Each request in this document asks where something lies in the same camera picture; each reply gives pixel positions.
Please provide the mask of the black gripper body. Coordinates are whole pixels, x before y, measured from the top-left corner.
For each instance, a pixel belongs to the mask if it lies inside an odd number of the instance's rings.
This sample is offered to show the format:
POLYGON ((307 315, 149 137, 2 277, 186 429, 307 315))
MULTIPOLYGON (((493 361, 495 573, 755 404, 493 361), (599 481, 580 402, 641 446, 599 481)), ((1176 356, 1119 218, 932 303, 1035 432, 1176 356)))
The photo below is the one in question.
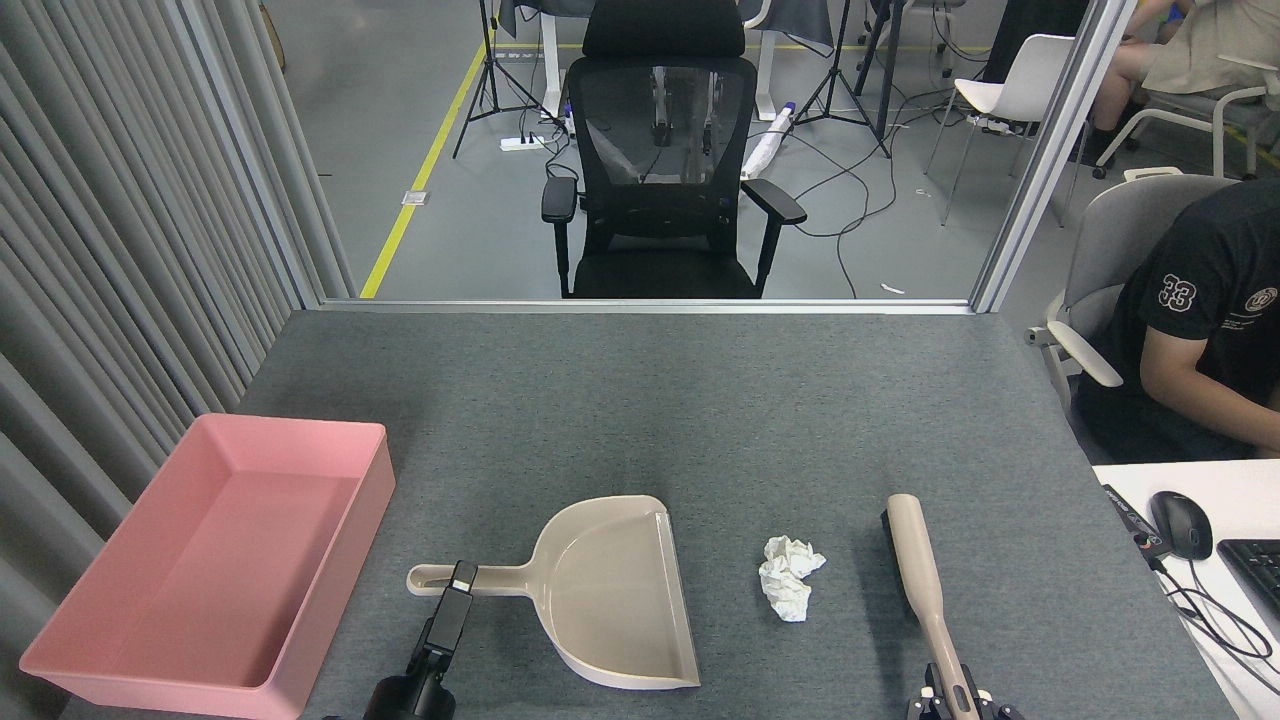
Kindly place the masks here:
POLYGON ((394 675, 381 679, 364 719, 452 719, 456 700, 442 684, 442 678, 394 675))

